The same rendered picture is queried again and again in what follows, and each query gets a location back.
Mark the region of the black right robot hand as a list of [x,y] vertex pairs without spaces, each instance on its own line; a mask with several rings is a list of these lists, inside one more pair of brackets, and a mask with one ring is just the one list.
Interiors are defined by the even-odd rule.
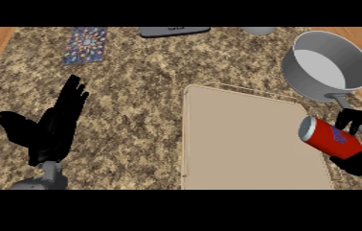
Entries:
[[[345,108],[338,113],[335,128],[344,129],[345,126],[350,126],[348,134],[354,135],[359,127],[362,126],[362,110]],[[347,159],[331,156],[329,160],[348,174],[362,176],[362,151],[351,155]]]

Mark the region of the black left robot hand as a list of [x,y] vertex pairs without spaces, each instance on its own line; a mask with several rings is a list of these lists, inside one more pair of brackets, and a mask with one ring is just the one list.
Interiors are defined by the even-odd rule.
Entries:
[[66,80],[54,106],[47,109],[38,123],[11,111],[0,112],[0,126],[8,140],[28,148],[29,166],[45,161],[59,162],[69,153],[88,95],[79,80],[75,75]]

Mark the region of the red can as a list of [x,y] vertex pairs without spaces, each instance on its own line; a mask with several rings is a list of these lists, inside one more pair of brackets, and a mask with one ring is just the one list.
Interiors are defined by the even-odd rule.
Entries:
[[313,148],[341,159],[362,151],[356,137],[313,116],[305,117],[300,124],[298,137]]

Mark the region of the beige tray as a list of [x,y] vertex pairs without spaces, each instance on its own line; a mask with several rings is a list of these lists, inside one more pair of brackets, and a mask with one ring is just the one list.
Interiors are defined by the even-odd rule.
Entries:
[[295,103],[189,85],[181,108],[180,187],[329,190],[322,154],[298,138],[305,117]]

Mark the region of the colourful patterned blue mat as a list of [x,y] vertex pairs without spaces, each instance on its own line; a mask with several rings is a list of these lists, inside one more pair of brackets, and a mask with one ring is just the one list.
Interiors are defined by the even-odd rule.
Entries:
[[103,59],[106,27],[75,27],[71,32],[62,64],[81,64]]

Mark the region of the grey round object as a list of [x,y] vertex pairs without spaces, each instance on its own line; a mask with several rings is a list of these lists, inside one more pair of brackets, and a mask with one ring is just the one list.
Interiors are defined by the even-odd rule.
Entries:
[[267,35],[274,27],[242,27],[242,30],[252,35]]

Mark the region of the dark grey flat appliance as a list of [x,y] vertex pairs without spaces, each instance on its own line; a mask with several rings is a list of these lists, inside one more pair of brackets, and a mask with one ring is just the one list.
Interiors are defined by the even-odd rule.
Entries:
[[205,33],[209,27],[140,27],[138,32],[143,38],[192,35]]

